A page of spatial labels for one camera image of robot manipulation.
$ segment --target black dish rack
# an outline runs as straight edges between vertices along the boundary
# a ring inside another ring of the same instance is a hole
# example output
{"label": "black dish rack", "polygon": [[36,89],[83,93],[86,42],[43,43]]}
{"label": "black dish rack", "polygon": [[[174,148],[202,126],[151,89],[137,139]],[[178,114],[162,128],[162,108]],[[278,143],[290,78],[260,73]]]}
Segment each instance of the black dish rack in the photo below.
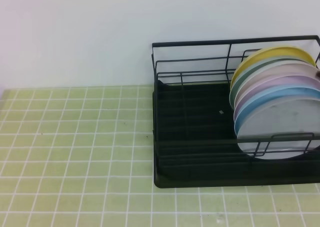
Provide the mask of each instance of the black dish rack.
{"label": "black dish rack", "polygon": [[[229,92],[236,66],[254,51],[281,44],[313,53],[316,62],[320,58],[317,35],[152,44],[153,164],[157,187],[320,183],[320,148],[308,149],[311,141],[320,140],[320,135],[291,133],[237,139],[234,132]],[[192,48],[209,56],[188,58]],[[158,71],[161,65],[165,65],[165,71]],[[289,141],[305,141],[304,149],[295,150],[303,154],[290,159],[256,158],[266,153],[294,152],[268,150],[272,142]],[[256,143],[257,148],[242,152],[238,143]],[[258,151],[261,143],[268,143],[264,151]]]}

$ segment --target yellow plate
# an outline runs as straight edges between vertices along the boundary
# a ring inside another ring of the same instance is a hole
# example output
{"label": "yellow plate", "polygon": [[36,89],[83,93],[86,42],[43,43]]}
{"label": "yellow plate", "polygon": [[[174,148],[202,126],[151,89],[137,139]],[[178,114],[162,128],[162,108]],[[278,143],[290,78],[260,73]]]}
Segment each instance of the yellow plate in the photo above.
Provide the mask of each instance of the yellow plate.
{"label": "yellow plate", "polygon": [[275,56],[294,56],[300,59],[303,59],[310,63],[313,66],[316,66],[314,59],[311,57],[310,54],[305,52],[301,48],[297,48],[294,46],[275,46],[270,48],[263,48],[259,51],[255,52],[254,54],[247,57],[235,70],[232,80],[231,80],[231,87],[234,84],[236,78],[243,72],[246,68],[253,65],[258,61],[262,61],[266,58],[275,57]]}

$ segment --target stack of plates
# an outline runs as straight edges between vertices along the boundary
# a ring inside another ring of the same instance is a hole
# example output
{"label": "stack of plates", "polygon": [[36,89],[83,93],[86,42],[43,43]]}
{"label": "stack of plates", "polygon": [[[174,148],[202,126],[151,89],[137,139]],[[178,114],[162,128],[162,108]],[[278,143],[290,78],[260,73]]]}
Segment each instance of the stack of plates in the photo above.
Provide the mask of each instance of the stack of plates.
{"label": "stack of plates", "polygon": [[[320,79],[313,58],[293,46],[277,46],[255,52],[234,72],[229,101],[234,109],[234,131],[238,139],[270,138],[278,134],[320,134]],[[259,152],[297,151],[309,141],[262,142]],[[320,146],[313,140],[308,150]],[[254,152],[257,143],[239,143]],[[303,154],[274,152],[260,159],[286,159]]]}

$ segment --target pastel plate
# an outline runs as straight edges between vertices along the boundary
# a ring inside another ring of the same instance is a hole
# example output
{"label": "pastel plate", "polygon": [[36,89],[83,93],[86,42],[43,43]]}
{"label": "pastel plate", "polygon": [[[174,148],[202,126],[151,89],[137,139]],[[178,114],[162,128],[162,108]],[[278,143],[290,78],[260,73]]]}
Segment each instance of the pastel plate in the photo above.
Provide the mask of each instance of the pastel plate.
{"label": "pastel plate", "polygon": [[[272,100],[254,110],[239,129],[237,138],[270,138],[275,134],[307,133],[320,134],[320,100],[318,98],[297,95]],[[264,160],[287,159],[302,155],[308,140],[270,142],[264,155],[255,157]],[[255,152],[257,142],[238,143],[244,152]],[[264,152],[268,143],[261,142],[258,152]],[[320,146],[320,140],[312,140],[308,150]]]}

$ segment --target tiled countertop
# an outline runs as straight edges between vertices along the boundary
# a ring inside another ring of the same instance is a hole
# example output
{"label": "tiled countertop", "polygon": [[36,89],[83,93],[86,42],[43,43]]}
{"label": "tiled countertop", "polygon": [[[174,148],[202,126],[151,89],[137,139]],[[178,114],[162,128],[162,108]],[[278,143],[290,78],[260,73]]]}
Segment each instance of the tiled countertop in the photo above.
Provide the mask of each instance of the tiled countertop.
{"label": "tiled countertop", "polygon": [[151,86],[6,90],[0,226],[320,226],[320,184],[155,187],[152,92]]}

